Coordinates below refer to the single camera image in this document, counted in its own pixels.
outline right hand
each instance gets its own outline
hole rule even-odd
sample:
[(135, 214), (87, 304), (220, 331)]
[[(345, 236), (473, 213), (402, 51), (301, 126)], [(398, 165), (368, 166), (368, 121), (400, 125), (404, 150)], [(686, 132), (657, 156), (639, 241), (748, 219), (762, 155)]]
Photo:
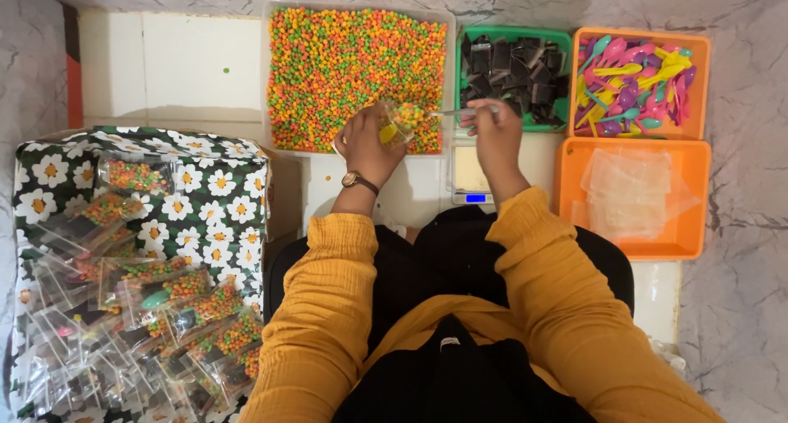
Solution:
[[(497, 107), (493, 114), (490, 107)], [(522, 139), (522, 120), (505, 102), (482, 98), (468, 102), (476, 108), (475, 116), (463, 116), (459, 126), (474, 126), (468, 136), (477, 136), (476, 154), (481, 171), (490, 185), (496, 207), (530, 185), (520, 172), (518, 156)]]

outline marble surface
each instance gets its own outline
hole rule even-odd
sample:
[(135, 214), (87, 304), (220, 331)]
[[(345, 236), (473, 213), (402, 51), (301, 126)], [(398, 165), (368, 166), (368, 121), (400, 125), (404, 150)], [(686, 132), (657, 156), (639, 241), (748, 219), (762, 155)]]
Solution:
[[(16, 294), (14, 192), (16, 146), (66, 129), (63, 10), (56, 0), (0, 0), (0, 354), (9, 342)], [(11, 421), (4, 366), (0, 421)]]
[[(263, 0), (65, 1), (257, 16)], [(788, 33), (780, 29), (788, 0), (305, 1), (443, 8), (464, 24), (634, 26), (711, 37), (708, 230), (704, 254), (684, 270), (679, 347), (689, 380), (727, 420), (788, 421), (788, 277), (780, 269), (788, 263)]]

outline brown watch strap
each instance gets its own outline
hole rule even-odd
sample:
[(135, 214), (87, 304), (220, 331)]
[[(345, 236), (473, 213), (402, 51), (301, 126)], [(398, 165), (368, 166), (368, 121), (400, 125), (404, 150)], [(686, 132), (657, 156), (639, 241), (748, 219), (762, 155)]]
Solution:
[(375, 196), (376, 196), (376, 197), (377, 197), (377, 196), (378, 196), (378, 194), (380, 193), (380, 189), (378, 189), (378, 187), (377, 187), (377, 186), (373, 185), (372, 183), (370, 183), (369, 181), (367, 181), (366, 179), (364, 179), (363, 177), (361, 177), (361, 176), (360, 176), (360, 174), (359, 174), (358, 172), (356, 172), (356, 174), (355, 174), (355, 182), (356, 182), (356, 183), (360, 183), (360, 184), (362, 184), (362, 185), (364, 185), (364, 186), (368, 187), (368, 188), (369, 188), (369, 190), (371, 190), (372, 192), (374, 192), (374, 193), (375, 193)]

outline hand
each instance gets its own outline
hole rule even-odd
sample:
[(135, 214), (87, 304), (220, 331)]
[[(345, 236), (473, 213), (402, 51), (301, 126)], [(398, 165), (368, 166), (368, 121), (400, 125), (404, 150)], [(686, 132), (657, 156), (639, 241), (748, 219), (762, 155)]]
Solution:
[[(475, 107), (476, 115), (463, 116), (459, 126), (474, 126), (468, 136), (478, 137), (479, 165), (487, 177), (496, 208), (500, 208), (501, 203), (530, 187), (518, 165), (522, 120), (500, 100), (472, 100), (468, 107)], [(490, 107), (497, 107), (497, 113), (493, 114)]]
[(348, 171), (358, 172), (378, 189), (389, 181), (408, 150), (406, 144), (389, 147), (380, 143), (383, 107), (384, 104), (378, 102), (363, 108), (350, 117), (334, 138), (334, 147), (348, 162)]

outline black garment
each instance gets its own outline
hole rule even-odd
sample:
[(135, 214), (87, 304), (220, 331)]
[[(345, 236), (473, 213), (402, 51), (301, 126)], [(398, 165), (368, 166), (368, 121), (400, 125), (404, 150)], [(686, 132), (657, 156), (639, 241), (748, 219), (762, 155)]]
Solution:
[(453, 315), (417, 350), (380, 358), (342, 401), (337, 423), (349, 421), (595, 421), (531, 368), (522, 343), (478, 346)]
[[(505, 249), (485, 237), (496, 214), (478, 206), (463, 206), (438, 214), (411, 246), (404, 238), (376, 226), (378, 276), (372, 292), (369, 353), (408, 311), (427, 298), (442, 294), (473, 295), (508, 307), (506, 283), (495, 272)], [(607, 277), (614, 296), (635, 313), (632, 267), (621, 250), (604, 238), (577, 227), (577, 245)], [(264, 274), (263, 318), (270, 320), (284, 298), (284, 274), (309, 250), (301, 238), (282, 249)]]

